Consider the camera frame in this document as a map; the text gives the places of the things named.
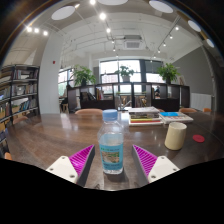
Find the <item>wooden table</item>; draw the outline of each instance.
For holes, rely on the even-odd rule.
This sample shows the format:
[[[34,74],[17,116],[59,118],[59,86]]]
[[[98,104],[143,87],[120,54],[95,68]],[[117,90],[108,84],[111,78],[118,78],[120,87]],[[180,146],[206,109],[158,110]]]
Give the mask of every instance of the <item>wooden table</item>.
[[[124,125],[124,172],[117,176],[106,175],[102,170],[97,140],[97,132],[102,125],[99,115],[39,115],[8,127],[6,138],[14,161],[44,170],[60,156],[71,156],[94,144],[95,157],[85,188],[131,189],[139,187],[131,154],[133,144],[156,156],[167,156],[180,169],[224,158],[224,116],[199,112],[189,115],[194,122],[187,124],[184,146],[172,151],[164,145],[168,125],[129,127],[128,113],[119,112],[119,120]],[[194,134],[203,135],[205,142],[195,142],[192,139]]]

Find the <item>pink triangle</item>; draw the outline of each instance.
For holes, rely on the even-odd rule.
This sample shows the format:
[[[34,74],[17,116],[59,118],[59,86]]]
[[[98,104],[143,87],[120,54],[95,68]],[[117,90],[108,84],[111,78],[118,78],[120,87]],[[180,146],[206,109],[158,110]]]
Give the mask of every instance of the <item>pink triangle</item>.
[[[71,164],[78,173],[78,176],[80,176],[83,168],[85,167],[88,156],[93,147],[94,145],[90,145],[84,149],[81,149],[80,151],[76,152],[74,155],[69,157]]]
[[[141,167],[143,168],[145,175],[148,177],[151,169],[156,163],[157,156],[155,156],[154,154],[148,152],[147,150],[137,145],[133,145],[133,147],[138,155],[139,161],[141,163]]]

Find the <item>plastic bottle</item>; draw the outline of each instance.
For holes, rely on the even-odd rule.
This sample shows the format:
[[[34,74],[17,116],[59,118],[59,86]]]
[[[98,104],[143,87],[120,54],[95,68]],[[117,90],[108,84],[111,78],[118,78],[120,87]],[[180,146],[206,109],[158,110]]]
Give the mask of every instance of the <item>plastic bottle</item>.
[[[104,110],[104,123],[97,134],[103,171],[107,174],[123,171],[123,126],[117,116],[117,110]]]

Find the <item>pink object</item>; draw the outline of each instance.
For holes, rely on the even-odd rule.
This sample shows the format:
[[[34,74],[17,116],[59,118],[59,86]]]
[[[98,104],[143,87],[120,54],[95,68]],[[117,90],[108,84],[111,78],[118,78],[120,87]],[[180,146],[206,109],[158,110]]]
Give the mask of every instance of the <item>pink object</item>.
[[[142,170],[144,171],[146,177],[148,177],[151,169],[156,163],[157,156],[153,155],[152,153],[148,152],[147,150],[137,145],[133,145],[133,147],[137,152],[137,156],[140,160]]]
[[[76,152],[74,155],[69,157],[71,164],[73,165],[74,169],[78,173],[78,176],[82,173],[85,164],[88,160],[89,154],[93,149],[94,145],[90,145],[80,151]]]
[[[204,142],[205,141],[205,138],[201,135],[194,135],[193,136],[193,139],[196,141],[196,142]]]

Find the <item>white cup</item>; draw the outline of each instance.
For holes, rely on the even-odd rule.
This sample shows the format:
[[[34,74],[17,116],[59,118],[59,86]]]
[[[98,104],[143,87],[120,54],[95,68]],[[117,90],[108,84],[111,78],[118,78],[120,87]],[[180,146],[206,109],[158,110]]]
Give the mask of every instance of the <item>white cup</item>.
[[[165,146],[168,149],[178,150],[184,145],[187,126],[180,122],[172,122],[166,134]]]

